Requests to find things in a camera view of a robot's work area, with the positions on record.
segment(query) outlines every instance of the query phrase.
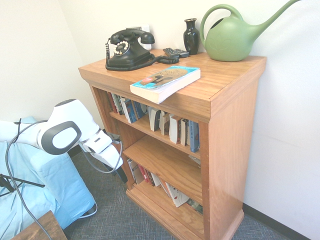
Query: light blue cloth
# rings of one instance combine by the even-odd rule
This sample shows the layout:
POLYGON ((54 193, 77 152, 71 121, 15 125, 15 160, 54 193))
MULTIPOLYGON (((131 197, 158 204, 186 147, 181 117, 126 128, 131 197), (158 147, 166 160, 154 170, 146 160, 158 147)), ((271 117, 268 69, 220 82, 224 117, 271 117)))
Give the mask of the light blue cloth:
MULTIPOLYGON (((23 122, 34 121, 34 118, 25 118, 23 122)), ((8 176, 7 146, 7 142, 0 142, 0 174, 8 176)), ((64 229, 94 206, 94 198, 67 153, 51 155, 27 144, 14 143, 8 159, 15 178, 45 185, 41 188, 23 183, 19 187, 27 207, 37 219, 51 210, 64 229)), ((6 188, 0 187, 0 195, 6 192, 6 188)), ((0 197, 0 240, 13 238, 33 221, 17 191, 0 197)))

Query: white robotic arm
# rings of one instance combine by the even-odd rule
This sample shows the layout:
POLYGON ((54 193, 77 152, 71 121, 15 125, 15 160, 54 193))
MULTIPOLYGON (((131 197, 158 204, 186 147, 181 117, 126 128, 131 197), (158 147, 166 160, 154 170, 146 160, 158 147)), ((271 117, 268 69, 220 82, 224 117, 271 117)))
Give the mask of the white robotic arm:
MULTIPOLYGON (((22 131, 28 126, 30 124, 20 123, 19 129, 22 131)), ((0 121, 0 142, 10 142, 17 133, 17 123, 0 121)), ((111 144, 118 138, 118 135, 105 134, 86 107, 78 99, 70 99, 57 104, 47 122, 23 131, 16 143, 29 144, 52 155, 66 153, 79 143, 82 150, 112 169, 118 169, 123 160, 111 144)))

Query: white wall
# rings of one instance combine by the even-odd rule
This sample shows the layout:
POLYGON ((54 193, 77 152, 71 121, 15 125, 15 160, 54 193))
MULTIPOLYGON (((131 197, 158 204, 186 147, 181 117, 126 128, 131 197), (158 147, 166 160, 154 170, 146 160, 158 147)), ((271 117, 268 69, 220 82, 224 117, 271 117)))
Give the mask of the white wall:
POLYGON ((0 1, 0 120, 48 119, 76 98, 102 126, 82 65, 57 0, 0 1))
MULTIPOLYGON (((137 2, 59 0, 85 64, 105 58, 111 34, 150 25, 154 48, 184 49, 184 19, 217 4, 237 8, 260 24, 286 0, 164 0, 137 2)), ((245 203, 312 240, 320 240, 320 4, 299 1, 255 42, 251 55, 267 56, 260 79, 245 203)), ((208 30, 225 10, 212 13, 208 30)))

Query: wooden bookshelf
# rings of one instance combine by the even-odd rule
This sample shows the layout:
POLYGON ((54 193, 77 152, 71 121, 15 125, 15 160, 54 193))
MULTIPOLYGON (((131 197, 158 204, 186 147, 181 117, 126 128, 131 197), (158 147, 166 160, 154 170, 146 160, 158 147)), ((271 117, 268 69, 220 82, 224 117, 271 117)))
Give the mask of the wooden bookshelf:
POLYGON ((123 153, 189 198, 203 204, 199 165, 184 152, 146 135, 123 153))
MULTIPOLYGON (((154 49, 156 56, 162 50, 154 49)), ((130 72, 107 71, 106 60, 79 68, 90 86, 103 125, 120 134, 126 194, 180 240, 231 240, 241 223, 245 183, 259 78, 266 58, 248 56, 239 62, 212 60, 206 53, 181 58, 177 65, 199 67, 201 78, 155 104, 130 92, 130 85, 167 65, 155 63, 130 72), (174 144, 151 131, 148 116, 128 123, 111 112, 107 92, 199 123, 201 150, 174 144), (188 155, 201 159, 201 169, 188 155), (203 216, 186 204, 175 207, 163 189, 135 184, 127 158, 203 206, 203 216)))

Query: watering can handle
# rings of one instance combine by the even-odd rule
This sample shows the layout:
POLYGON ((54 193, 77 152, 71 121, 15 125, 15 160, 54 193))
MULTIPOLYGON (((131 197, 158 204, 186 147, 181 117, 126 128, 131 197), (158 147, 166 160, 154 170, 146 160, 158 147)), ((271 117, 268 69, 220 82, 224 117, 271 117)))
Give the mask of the watering can handle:
POLYGON ((233 6, 230 6, 228 4, 219 4, 219 5, 216 5, 212 8, 210 8, 206 13, 205 15, 203 16, 202 18, 202 21, 201 21, 201 25, 200 25, 200 39, 201 39, 201 42, 203 44, 203 46, 206 46, 205 43, 206 43, 206 40, 205 40, 205 34, 204 34, 204 29, 205 29, 205 22, 207 20, 207 18, 209 17, 209 15, 215 11, 215 10, 218 10, 218 9, 226 9, 226 10, 229 10, 231 12, 231 15, 230 17, 234 17, 234 18, 237 18, 237 19, 240 19, 240 20, 243 20, 240 12, 235 9, 233 6))

